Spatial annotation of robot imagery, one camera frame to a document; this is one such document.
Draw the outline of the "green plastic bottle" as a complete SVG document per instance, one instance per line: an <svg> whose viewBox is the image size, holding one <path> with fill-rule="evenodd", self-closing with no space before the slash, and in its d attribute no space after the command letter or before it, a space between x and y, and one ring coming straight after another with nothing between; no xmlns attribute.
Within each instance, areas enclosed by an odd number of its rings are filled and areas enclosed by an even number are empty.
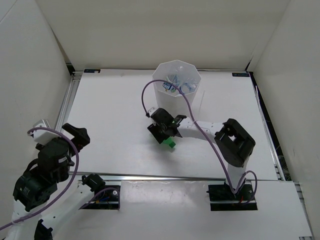
<svg viewBox="0 0 320 240"><path fill-rule="evenodd" d="M163 140L162 143L168 145L172 149L176 146L176 143L172 137L168 137L167 139Z"/></svg>

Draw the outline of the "clear bottle white green label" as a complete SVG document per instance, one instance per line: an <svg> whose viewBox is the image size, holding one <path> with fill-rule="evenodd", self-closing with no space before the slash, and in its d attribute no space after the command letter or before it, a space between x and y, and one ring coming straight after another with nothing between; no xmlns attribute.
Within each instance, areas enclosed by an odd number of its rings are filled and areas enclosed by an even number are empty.
<svg viewBox="0 0 320 240"><path fill-rule="evenodd" d="M165 77L165 81L162 83L162 87L164 88L164 91L170 94L174 94L177 91L177 88L181 80L176 74L169 74Z"/></svg>

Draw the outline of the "clear bottle blue label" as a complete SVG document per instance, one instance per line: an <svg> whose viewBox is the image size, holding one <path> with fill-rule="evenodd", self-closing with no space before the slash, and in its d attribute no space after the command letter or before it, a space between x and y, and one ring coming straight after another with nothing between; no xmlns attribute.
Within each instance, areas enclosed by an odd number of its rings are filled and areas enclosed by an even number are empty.
<svg viewBox="0 0 320 240"><path fill-rule="evenodd" d="M179 90L184 94L194 93L199 85L199 81L194 78L187 78L179 85Z"/></svg>

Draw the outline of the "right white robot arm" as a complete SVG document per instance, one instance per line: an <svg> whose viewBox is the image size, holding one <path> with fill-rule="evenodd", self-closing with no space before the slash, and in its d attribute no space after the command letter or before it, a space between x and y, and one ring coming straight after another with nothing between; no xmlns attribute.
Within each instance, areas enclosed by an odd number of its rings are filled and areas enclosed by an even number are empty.
<svg viewBox="0 0 320 240"><path fill-rule="evenodd" d="M159 144L169 142L168 145L174 147L173 137L208 141L226 175L226 197L236 200L242 195L248 174L247 163L256 142L237 120L229 118L223 123L196 121L185 115L173 117L165 109L155 107L149 109L146 116L152 121L147 129Z"/></svg>

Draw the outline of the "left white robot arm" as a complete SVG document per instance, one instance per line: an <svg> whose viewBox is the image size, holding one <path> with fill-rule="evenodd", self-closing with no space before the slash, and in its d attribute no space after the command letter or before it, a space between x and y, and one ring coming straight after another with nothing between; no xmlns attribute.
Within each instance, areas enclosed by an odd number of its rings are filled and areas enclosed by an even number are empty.
<svg viewBox="0 0 320 240"><path fill-rule="evenodd" d="M38 154L15 183L11 221L0 228L8 229L7 240L51 240L77 210L105 194L106 184L98 174L84 175L69 198L53 213L43 215L71 187L79 153L91 141L86 128L66 123L62 129L73 137L41 123L27 131L37 143Z"/></svg>

